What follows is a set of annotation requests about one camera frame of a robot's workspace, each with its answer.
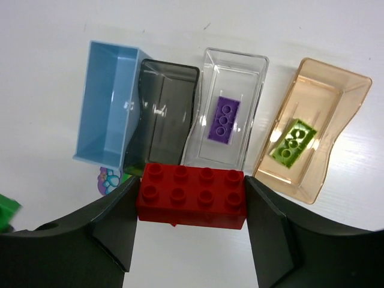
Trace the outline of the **purple lego brick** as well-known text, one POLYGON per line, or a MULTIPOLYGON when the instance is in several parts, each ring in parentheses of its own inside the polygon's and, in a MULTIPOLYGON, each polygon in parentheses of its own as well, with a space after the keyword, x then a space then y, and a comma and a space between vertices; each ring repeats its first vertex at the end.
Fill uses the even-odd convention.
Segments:
POLYGON ((228 144, 240 106, 240 101, 219 96, 208 139, 228 144))

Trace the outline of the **lime green lego brick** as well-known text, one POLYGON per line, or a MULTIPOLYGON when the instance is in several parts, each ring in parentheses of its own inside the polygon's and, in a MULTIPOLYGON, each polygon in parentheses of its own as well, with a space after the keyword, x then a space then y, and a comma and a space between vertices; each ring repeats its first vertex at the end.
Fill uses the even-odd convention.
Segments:
POLYGON ((290 169, 317 134, 312 126, 294 119, 269 153, 276 162, 290 169))

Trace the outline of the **green lego plate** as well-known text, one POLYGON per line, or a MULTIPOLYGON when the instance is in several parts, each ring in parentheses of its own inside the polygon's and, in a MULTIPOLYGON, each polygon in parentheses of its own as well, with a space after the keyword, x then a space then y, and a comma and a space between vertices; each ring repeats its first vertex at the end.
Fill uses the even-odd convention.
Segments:
POLYGON ((0 229, 2 233, 8 229, 8 227, 10 226, 11 220, 22 208, 22 205, 18 201, 8 198, 1 194, 0 207, 1 207, 0 229))

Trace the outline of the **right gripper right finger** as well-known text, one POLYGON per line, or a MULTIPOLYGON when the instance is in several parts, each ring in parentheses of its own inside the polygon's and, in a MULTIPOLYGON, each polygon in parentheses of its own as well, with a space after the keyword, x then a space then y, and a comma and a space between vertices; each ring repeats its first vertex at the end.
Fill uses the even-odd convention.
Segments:
POLYGON ((383 231, 325 218, 245 177, 259 287, 383 287, 383 231))

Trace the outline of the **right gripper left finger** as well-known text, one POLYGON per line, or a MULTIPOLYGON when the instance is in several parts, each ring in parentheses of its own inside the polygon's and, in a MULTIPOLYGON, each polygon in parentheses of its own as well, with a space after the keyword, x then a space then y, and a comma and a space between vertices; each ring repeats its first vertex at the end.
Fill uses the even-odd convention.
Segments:
POLYGON ((37 229, 1 234, 1 287, 122 287, 140 179, 37 229))

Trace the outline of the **red and green lego block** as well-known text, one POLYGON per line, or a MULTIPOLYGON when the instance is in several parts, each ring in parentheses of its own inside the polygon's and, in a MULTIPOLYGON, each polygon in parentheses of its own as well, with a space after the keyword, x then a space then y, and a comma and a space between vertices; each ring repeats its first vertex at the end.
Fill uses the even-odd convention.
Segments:
POLYGON ((150 163, 136 208, 141 221, 240 230, 247 217, 244 174, 150 163))

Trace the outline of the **purple flower lego piece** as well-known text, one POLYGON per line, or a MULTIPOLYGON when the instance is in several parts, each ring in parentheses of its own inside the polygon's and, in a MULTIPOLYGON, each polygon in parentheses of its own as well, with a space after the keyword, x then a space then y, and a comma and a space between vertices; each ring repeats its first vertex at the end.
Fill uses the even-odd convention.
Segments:
POLYGON ((97 188, 102 196, 105 196, 117 188, 122 181, 122 172, 120 170, 100 168, 97 178, 97 188))

